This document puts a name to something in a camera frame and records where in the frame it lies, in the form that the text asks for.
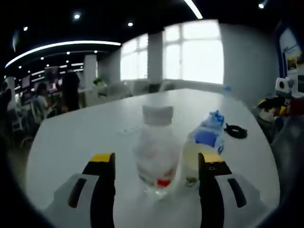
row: white table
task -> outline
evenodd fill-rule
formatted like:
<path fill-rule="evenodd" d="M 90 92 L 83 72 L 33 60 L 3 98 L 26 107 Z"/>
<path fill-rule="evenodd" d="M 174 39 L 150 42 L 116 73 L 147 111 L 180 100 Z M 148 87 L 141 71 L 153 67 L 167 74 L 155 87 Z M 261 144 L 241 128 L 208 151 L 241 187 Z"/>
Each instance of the white table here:
<path fill-rule="evenodd" d="M 277 207 L 280 190 L 275 160 L 253 115 L 233 98 L 190 89 L 126 98 L 44 121 L 28 158 L 26 191 L 30 201 L 45 209 L 54 191 L 73 174 L 81 173 L 94 154 L 115 152 L 116 228 L 168 227 L 164 220 L 170 227 L 200 227 L 197 190 L 181 190 L 183 197 L 172 194 L 164 202 L 153 202 L 141 191 L 132 153 L 138 131 L 129 135 L 121 131 L 142 125 L 143 104 L 174 106 L 172 127 L 181 141 L 215 110 L 227 123 L 247 129 L 248 137 L 243 140 L 225 134 L 221 157 L 233 173 L 242 174 L 260 191 L 269 209 Z"/>

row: column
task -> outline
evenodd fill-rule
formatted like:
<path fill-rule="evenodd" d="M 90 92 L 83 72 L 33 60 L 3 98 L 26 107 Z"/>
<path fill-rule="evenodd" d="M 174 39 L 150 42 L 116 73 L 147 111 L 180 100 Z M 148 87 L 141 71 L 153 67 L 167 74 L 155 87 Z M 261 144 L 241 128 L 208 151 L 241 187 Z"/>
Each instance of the column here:
<path fill-rule="evenodd" d="M 92 89 L 93 81 L 97 78 L 97 57 L 96 55 L 86 55 L 84 60 L 85 89 Z"/>
<path fill-rule="evenodd" d="M 162 82 L 162 32 L 149 35 L 148 79 L 152 84 Z"/>

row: paper cup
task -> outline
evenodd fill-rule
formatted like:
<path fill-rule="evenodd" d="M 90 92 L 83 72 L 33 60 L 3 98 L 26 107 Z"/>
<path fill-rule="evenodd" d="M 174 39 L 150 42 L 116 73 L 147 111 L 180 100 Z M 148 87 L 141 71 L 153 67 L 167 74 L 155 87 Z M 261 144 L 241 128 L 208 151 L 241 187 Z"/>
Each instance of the paper cup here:
<path fill-rule="evenodd" d="M 186 143 L 182 152 L 182 180 L 187 187 L 198 186 L 199 153 L 218 154 L 212 147 L 204 144 Z"/>

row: plastic bottle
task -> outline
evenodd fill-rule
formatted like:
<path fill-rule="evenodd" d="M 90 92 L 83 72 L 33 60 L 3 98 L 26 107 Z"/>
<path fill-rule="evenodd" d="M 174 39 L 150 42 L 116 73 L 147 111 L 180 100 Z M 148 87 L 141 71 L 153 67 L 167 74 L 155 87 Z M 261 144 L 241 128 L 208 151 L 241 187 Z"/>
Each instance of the plastic bottle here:
<path fill-rule="evenodd" d="M 231 96 L 231 87 L 228 85 L 225 85 L 223 87 L 223 95 L 224 97 L 230 97 Z"/>
<path fill-rule="evenodd" d="M 208 118 L 188 135 L 187 141 L 211 146 L 221 153 L 224 149 L 224 121 L 225 117 L 218 110 L 211 112 Z"/>
<path fill-rule="evenodd" d="M 161 199 L 175 177 L 182 145 L 171 129 L 172 106 L 143 105 L 142 113 L 144 125 L 134 148 L 136 166 L 145 192 Z"/>

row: red label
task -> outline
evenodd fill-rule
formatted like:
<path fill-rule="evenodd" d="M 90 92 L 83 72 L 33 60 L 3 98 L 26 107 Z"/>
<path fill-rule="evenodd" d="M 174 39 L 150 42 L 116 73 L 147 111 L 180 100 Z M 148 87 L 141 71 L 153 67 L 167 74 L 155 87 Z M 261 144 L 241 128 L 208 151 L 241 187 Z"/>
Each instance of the red label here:
<path fill-rule="evenodd" d="M 171 183 L 171 180 L 160 180 L 157 179 L 157 185 L 160 187 L 167 187 Z"/>

